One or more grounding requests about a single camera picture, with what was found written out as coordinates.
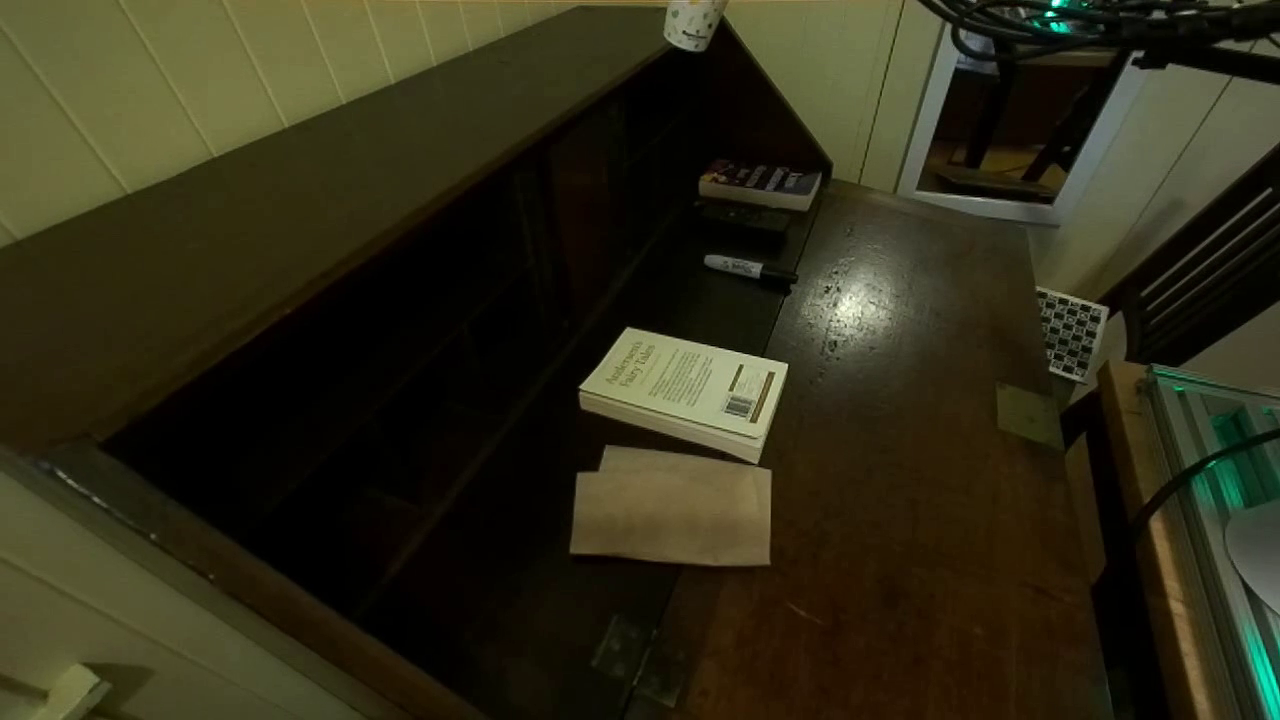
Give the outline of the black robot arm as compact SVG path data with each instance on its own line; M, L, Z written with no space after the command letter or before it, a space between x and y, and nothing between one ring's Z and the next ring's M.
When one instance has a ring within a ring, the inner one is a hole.
M918 0L973 60L1119 52L1135 68L1200 68L1280 84L1280 0Z

